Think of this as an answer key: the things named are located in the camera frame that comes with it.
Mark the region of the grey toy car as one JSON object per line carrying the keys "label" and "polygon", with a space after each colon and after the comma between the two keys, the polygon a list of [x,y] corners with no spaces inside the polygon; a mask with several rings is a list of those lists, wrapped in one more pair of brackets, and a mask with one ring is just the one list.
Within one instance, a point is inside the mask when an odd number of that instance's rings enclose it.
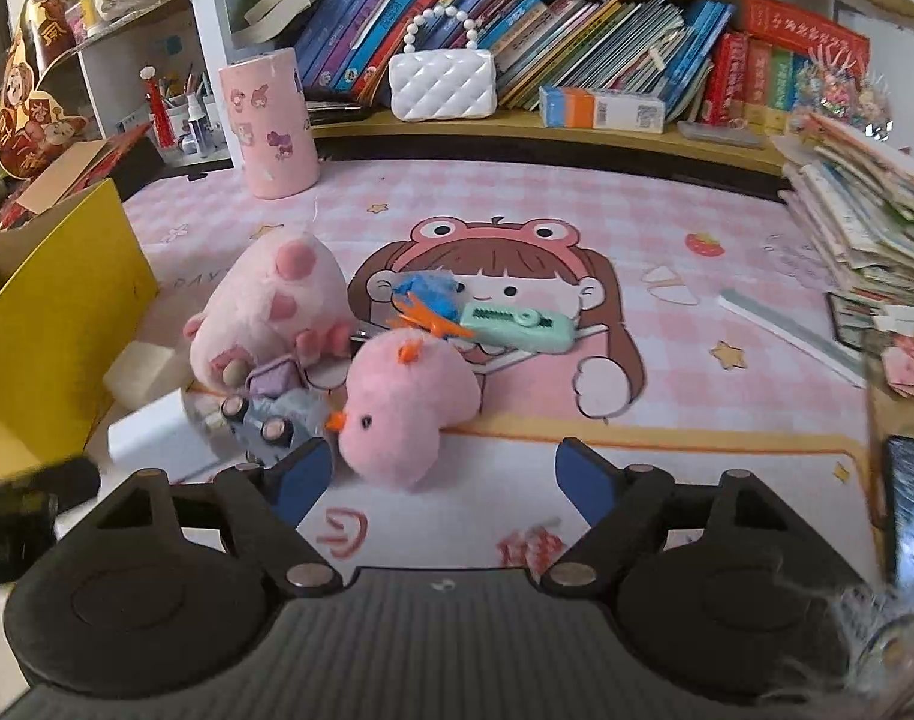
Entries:
{"label": "grey toy car", "polygon": [[291,355],[252,369],[244,383],[220,405],[237,444],[252,461],[273,466],[311,439],[324,439],[335,449],[325,422],[327,395],[309,383]]}

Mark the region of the white charger cube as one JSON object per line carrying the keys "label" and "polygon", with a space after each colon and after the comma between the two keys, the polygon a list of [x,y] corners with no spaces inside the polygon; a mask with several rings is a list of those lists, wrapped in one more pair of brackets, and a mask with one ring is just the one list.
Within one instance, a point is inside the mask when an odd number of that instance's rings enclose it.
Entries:
{"label": "white charger cube", "polygon": [[184,390],[172,390],[107,427],[110,460],[127,472],[163,470],[171,481],[221,463],[203,418]]}

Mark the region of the white sponge block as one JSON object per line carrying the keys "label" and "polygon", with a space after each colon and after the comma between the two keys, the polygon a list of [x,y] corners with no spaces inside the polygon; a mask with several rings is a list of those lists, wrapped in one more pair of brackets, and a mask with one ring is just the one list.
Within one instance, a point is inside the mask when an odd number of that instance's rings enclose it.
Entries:
{"label": "white sponge block", "polygon": [[127,411],[189,387],[192,380],[189,361],[181,353],[146,341],[128,343],[103,376],[104,388]]}

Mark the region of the small pink chick plush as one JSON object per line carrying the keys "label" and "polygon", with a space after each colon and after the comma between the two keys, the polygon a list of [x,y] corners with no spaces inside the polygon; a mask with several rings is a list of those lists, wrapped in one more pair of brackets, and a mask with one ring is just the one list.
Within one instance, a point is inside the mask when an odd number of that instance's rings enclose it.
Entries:
{"label": "small pink chick plush", "polygon": [[345,380],[345,403],[327,429],[368,483],[410,489],[441,452],[441,431],[477,416],[482,390],[460,351],[416,328],[366,341]]}

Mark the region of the teal stapler toy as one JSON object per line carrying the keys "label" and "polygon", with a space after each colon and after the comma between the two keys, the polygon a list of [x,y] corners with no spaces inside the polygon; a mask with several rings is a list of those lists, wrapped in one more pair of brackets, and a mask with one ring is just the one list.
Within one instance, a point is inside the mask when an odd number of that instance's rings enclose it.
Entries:
{"label": "teal stapler toy", "polygon": [[576,343],[574,320],[558,312],[471,301],[462,309],[460,325],[482,346],[562,355]]}

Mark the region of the large pink pig plush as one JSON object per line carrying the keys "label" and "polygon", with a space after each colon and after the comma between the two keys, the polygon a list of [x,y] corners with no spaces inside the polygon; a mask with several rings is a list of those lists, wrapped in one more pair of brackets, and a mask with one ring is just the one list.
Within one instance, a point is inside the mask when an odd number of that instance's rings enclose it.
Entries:
{"label": "large pink pig plush", "polygon": [[263,234],[239,255],[200,312],[187,319],[195,379],[228,394],[257,367],[294,356],[309,367],[346,358],[356,317],[347,280],[306,227]]}

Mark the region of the blue orange toy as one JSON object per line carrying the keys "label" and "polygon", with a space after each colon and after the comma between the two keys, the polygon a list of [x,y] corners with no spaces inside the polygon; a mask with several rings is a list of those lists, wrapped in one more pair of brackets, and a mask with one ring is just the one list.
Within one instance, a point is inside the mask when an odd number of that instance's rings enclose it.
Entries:
{"label": "blue orange toy", "polygon": [[437,338],[473,337],[471,330],[460,325],[459,283],[450,271],[405,273],[392,288],[390,305],[393,316],[386,320],[387,328],[420,328]]}

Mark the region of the pink checkered table mat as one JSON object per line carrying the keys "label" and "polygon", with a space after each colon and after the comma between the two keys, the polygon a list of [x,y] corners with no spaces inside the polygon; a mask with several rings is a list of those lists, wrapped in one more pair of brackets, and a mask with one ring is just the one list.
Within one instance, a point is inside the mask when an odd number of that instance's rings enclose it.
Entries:
{"label": "pink checkered table mat", "polygon": [[545,572],[607,511],[607,470],[758,476],[867,582],[867,397],[828,278],[779,203],[626,174],[330,163],[254,199],[236,171],[124,206],[158,294],[138,337],[190,385],[119,408],[110,476],[178,483],[245,457],[240,426],[324,437],[285,517],[340,574]]}

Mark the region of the yellow cardboard box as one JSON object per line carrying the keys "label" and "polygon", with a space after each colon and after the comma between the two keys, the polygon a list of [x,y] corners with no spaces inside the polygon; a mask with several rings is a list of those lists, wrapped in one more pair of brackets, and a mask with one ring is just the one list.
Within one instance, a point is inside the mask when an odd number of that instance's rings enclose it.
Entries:
{"label": "yellow cardboard box", "polygon": [[0,481],[85,448],[156,291],[112,181],[0,232]]}

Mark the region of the black smartphone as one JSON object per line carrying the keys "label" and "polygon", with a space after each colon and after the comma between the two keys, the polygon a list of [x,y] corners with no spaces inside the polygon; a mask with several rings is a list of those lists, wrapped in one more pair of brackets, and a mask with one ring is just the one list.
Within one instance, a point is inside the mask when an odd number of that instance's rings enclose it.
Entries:
{"label": "black smartphone", "polygon": [[885,440],[883,481],[888,577],[900,589],[914,589],[914,437]]}

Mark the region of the brown cardboard sheet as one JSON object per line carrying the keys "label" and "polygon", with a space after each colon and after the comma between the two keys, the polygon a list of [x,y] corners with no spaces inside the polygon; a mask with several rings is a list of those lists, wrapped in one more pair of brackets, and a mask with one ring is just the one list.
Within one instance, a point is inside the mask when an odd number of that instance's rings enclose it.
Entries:
{"label": "brown cardboard sheet", "polygon": [[106,140],[74,143],[29,183],[16,203],[33,215],[46,213],[67,195],[71,186],[88,171],[106,146]]}

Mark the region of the white pen holder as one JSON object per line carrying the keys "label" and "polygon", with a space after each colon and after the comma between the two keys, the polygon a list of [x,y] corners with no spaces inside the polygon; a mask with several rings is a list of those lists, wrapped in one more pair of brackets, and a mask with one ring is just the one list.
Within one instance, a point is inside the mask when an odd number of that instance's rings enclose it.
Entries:
{"label": "white pen holder", "polygon": [[[200,94],[199,101],[203,110],[205,110],[200,123],[205,125],[206,138],[210,140],[208,156],[226,156],[228,149],[226,149],[226,137],[224,137],[223,129],[221,128],[220,117],[218,117],[217,99],[213,94]],[[176,137],[176,146],[174,148],[162,149],[160,147],[160,142],[156,138],[156,130],[153,128],[153,114],[149,112],[148,104],[144,104],[140,109],[133,110],[132,114],[128,114],[127,117],[117,122],[116,130],[119,133],[125,133],[128,130],[137,128],[138,125],[149,124],[151,125],[149,138],[151,138],[151,142],[155,144],[166,161],[198,158],[200,151],[197,148],[194,132],[192,132],[192,125],[190,125],[189,104],[185,101],[184,96],[167,101],[164,109],[166,109],[167,119],[171,122],[172,132]]]}

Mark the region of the red fortune god decoration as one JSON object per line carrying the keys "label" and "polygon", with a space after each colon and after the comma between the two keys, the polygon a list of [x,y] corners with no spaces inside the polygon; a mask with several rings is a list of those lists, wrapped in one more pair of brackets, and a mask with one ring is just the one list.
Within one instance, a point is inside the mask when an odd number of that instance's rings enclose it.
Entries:
{"label": "red fortune god decoration", "polygon": [[44,88],[49,71],[75,49],[67,0],[25,0],[0,89],[0,167],[13,179],[39,176],[85,130],[88,119]]}

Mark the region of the white quilted pearl handbag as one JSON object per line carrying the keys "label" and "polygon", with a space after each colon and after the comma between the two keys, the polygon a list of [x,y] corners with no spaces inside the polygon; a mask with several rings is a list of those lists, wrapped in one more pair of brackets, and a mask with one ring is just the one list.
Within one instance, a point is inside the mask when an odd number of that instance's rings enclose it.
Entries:
{"label": "white quilted pearl handbag", "polygon": [[[431,16],[445,16],[465,32],[461,49],[418,50],[416,36]],[[498,107],[496,64],[478,47],[477,21],[454,5],[434,5],[413,16],[404,45],[389,62],[390,110],[402,122],[486,119]]]}

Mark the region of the wooden bookshelf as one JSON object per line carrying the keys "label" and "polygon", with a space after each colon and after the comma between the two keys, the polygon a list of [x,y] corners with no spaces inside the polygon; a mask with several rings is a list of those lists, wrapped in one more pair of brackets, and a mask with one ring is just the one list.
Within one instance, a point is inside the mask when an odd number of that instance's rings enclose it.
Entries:
{"label": "wooden bookshelf", "polygon": [[[697,176],[713,169],[779,179],[774,135],[812,112],[888,143],[898,87],[877,71],[888,47],[839,23],[841,8],[914,26],[909,0],[190,0],[231,142],[220,71],[293,49],[306,96],[356,109],[314,127],[336,160],[524,161]],[[477,21],[496,64],[486,119],[402,122],[390,110],[389,62],[413,16],[454,5]],[[465,32],[431,16],[418,50],[461,49]],[[540,89],[656,96],[655,133],[548,128]]]}

